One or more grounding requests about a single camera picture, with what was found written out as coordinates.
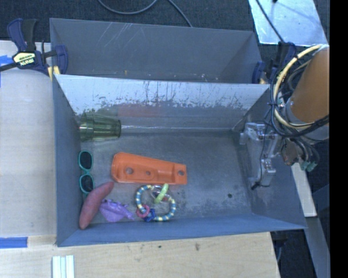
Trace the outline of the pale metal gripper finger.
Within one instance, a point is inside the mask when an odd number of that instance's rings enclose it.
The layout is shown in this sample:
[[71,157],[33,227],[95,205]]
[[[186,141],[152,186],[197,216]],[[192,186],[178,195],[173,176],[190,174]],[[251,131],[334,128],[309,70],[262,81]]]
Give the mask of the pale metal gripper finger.
[[267,130],[264,123],[246,123],[244,131],[240,134],[240,145],[246,145],[248,142],[265,142],[274,140],[274,133]]
[[258,187],[268,187],[275,176],[276,169],[273,167],[271,159],[259,159],[248,176],[250,188],[254,190]]

